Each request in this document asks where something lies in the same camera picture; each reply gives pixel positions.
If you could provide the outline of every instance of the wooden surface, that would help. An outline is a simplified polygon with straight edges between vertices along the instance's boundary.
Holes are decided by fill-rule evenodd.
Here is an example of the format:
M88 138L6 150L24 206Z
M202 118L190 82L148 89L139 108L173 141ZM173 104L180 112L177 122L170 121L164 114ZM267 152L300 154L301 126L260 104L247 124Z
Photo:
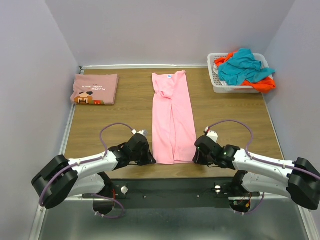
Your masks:
M137 131L146 129L152 146L152 73L174 74L179 69L99 69L84 74L118 74L115 105L77 105L66 147L67 158L82 158L103 152L99 132L106 125L123 122ZM248 124L254 133L249 150L271 158L282 159L280 148L261 94L214 93L207 68L186 68L197 138L204 129L221 120L236 119ZM218 143L244 148L250 134L237 123L222 123L213 128ZM108 147L128 141L131 132L125 126L113 126L103 134ZM186 178L233 176L236 172L193 163L175 165L127 166L108 175L115 178Z

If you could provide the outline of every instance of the white wall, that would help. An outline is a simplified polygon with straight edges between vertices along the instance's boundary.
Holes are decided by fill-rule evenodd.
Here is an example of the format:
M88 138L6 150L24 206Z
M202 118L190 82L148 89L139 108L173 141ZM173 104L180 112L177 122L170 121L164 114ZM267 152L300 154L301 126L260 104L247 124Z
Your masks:
M78 64L43 0L0 3L0 239L27 240L32 178L58 153Z
M264 53L295 0L46 0L78 63L206 64Z
M320 1L297 0L266 51L277 89L266 95L287 160L320 170ZM320 229L320 210L313 214Z

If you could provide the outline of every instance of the clothing pile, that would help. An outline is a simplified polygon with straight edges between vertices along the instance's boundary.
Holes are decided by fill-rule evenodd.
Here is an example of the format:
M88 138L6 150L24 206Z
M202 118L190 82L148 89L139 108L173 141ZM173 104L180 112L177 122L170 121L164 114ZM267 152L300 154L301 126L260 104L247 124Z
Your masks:
M261 93L276 88L275 81L269 77L276 71L262 68L262 62L255 59L250 49L241 48L214 61L213 72L224 86L252 86Z

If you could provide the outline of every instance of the white plastic basket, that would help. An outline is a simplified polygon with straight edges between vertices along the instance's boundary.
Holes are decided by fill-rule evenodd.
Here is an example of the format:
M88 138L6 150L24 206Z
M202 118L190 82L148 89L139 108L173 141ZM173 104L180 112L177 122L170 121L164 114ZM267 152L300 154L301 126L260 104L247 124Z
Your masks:
M211 83L213 85L213 91L215 93L247 93L247 94L256 94L259 93L252 86L224 86L222 85L217 74L214 73L213 67L215 64L215 60L219 58L225 58L228 53L211 53L208 55L208 69L209 75L211 79ZM265 57L259 53L254 53L254 58L258 61L262 62L262 68L268 68L269 65L265 59Z

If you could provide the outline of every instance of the brown folded t-shirt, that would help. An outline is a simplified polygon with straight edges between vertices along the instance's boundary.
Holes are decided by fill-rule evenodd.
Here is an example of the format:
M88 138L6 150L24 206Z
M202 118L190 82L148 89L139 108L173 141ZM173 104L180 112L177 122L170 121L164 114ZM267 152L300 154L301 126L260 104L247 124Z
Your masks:
M113 105L118 75L75 75L71 102L75 104Z

